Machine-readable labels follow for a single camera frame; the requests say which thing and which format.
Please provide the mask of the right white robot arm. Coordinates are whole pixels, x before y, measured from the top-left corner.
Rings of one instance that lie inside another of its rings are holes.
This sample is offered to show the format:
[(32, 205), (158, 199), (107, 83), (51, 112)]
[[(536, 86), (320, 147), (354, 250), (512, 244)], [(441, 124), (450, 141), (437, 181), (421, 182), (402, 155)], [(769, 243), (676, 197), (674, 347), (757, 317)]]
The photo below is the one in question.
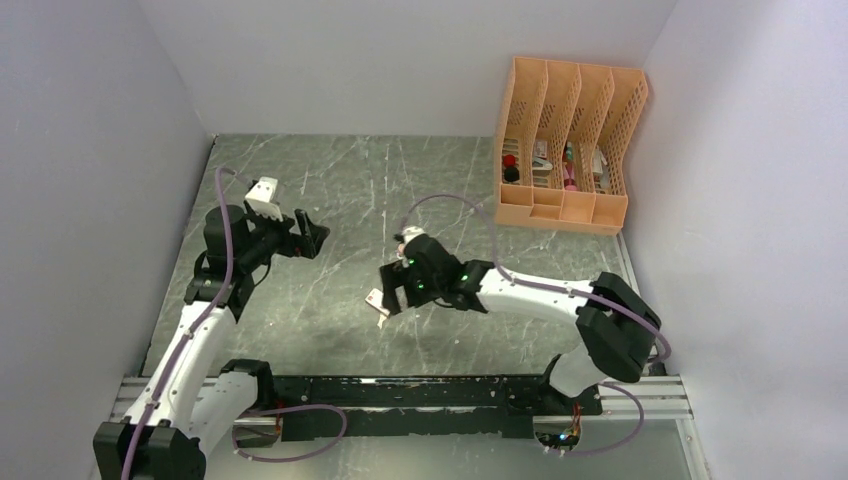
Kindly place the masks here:
[(397, 260), (379, 269), (388, 315), (440, 301), (459, 311), (511, 313), (564, 323), (578, 340), (554, 357), (539, 391), (542, 406), (562, 414), (578, 395), (607, 379), (640, 381), (661, 322), (618, 275), (556, 280), (485, 260), (461, 261), (426, 233), (400, 236)]

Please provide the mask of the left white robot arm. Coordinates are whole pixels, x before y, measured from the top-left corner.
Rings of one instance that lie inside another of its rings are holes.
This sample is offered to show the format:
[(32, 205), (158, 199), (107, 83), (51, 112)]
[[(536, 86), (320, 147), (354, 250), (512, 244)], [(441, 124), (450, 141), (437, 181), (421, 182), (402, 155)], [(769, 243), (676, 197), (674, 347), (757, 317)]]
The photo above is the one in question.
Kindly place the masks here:
[(261, 416), (277, 406), (266, 361), (230, 360), (210, 389), (203, 386), (257, 285), (255, 270), (276, 255), (314, 259), (329, 235), (301, 209), (277, 217), (246, 204), (207, 212), (205, 249), (160, 364), (127, 411), (94, 435), (101, 478), (201, 479), (208, 454), (240, 415)]

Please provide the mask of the red white staple box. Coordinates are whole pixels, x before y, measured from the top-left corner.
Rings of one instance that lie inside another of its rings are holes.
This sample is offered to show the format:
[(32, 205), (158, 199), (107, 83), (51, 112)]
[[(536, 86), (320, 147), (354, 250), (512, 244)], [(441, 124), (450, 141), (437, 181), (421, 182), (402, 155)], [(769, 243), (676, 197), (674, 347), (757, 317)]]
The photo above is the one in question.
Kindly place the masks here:
[(389, 310), (383, 305), (384, 294), (380, 289), (372, 289), (365, 297), (367, 305), (376, 310), (382, 317), (390, 316)]

